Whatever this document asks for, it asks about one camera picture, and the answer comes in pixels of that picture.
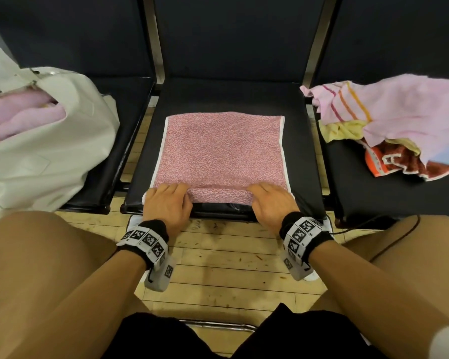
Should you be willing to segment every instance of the row of chairs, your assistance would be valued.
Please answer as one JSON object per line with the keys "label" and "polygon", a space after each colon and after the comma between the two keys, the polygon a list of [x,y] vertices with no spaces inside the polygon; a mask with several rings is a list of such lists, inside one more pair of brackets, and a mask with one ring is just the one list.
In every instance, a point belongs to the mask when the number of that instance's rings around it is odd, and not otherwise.
{"label": "row of chairs", "polygon": [[[338,224],[386,228],[411,214],[449,215],[449,176],[374,178],[352,141],[322,143],[323,197],[303,81],[326,0],[154,0],[166,79],[156,86],[143,0],[0,0],[0,34],[21,67],[55,66],[90,77],[117,102],[110,156],[63,210],[140,213],[165,119],[187,112],[284,115],[283,150],[298,205]],[[403,73],[449,78],[449,0],[337,0],[312,86],[367,84]],[[159,93],[131,184],[120,175],[150,96]],[[193,217],[253,221],[250,207],[195,204]]]}

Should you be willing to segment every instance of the thigh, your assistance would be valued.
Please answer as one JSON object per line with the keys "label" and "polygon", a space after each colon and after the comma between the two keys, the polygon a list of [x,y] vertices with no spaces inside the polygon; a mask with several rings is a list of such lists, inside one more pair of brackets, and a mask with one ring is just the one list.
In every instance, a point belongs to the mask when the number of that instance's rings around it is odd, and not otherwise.
{"label": "thigh", "polygon": [[[421,216],[416,229],[399,240],[416,222],[416,216],[405,218],[383,232],[358,237],[345,246],[372,260],[449,316],[449,217]],[[311,309],[342,312],[329,292]]]}
{"label": "thigh", "polygon": [[[52,213],[19,212],[1,219],[0,353],[20,343],[114,249],[113,241]],[[130,300],[136,308],[139,300]]]}

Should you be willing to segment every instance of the left hand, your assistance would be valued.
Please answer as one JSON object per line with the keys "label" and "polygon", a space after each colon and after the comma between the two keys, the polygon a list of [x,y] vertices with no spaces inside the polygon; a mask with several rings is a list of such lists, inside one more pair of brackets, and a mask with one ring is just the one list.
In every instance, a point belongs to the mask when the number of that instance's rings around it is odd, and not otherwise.
{"label": "left hand", "polygon": [[163,221],[169,238],[176,238],[188,222],[193,207],[186,193],[188,188],[188,184],[161,184],[148,189],[144,199],[143,220]]}

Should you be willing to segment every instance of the red towel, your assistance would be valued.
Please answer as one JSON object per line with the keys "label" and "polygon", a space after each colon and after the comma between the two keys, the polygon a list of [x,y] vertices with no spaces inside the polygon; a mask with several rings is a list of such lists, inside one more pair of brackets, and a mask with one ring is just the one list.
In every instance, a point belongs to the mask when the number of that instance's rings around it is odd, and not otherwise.
{"label": "red towel", "polygon": [[251,205],[245,188],[268,181],[290,191],[283,116],[237,112],[169,116],[151,182],[188,183],[193,202]]}

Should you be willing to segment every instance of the pile of towels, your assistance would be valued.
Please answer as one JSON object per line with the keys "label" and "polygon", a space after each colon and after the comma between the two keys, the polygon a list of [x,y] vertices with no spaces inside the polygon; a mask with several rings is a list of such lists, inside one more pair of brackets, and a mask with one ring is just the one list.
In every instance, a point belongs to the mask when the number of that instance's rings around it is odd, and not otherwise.
{"label": "pile of towels", "polygon": [[366,86],[307,89],[324,140],[355,140],[375,177],[402,171],[425,181],[449,174],[449,79],[404,74]]}
{"label": "pile of towels", "polygon": [[0,96],[0,141],[64,119],[65,109],[42,90]]}

